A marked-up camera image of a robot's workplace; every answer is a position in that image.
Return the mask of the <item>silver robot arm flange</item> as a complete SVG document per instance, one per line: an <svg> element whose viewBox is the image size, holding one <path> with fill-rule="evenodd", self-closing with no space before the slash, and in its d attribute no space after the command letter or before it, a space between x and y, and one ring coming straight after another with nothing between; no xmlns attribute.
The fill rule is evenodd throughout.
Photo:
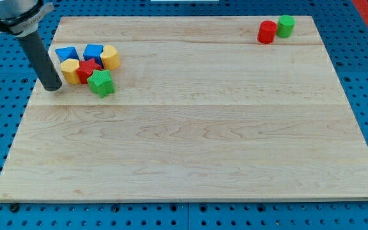
<svg viewBox="0 0 368 230"><path fill-rule="evenodd" d="M25 37L37 32L38 23L54 10L42 0L0 0L0 33Z"/></svg>

